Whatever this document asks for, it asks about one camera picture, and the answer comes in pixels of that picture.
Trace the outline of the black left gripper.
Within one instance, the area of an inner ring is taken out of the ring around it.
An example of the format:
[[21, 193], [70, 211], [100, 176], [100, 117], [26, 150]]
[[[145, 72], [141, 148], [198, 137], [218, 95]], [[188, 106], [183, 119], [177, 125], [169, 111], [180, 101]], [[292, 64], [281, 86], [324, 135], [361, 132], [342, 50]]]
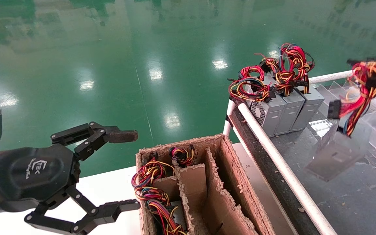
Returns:
[[[74, 188], [79, 181], [78, 161], [85, 161], [106, 143], [137, 139], [136, 130], [90, 122], [52, 134], [54, 145], [46, 148], [0, 151], [0, 213], [36, 208], [25, 216], [25, 223], [63, 235], [88, 235], [97, 226], [115, 223], [122, 212], [138, 210], [140, 203], [130, 199], [96, 207]], [[66, 147], [77, 142], [81, 143], [74, 153]], [[73, 223], [45, 215], [68, 197], [86, 212], [81, 220]]]

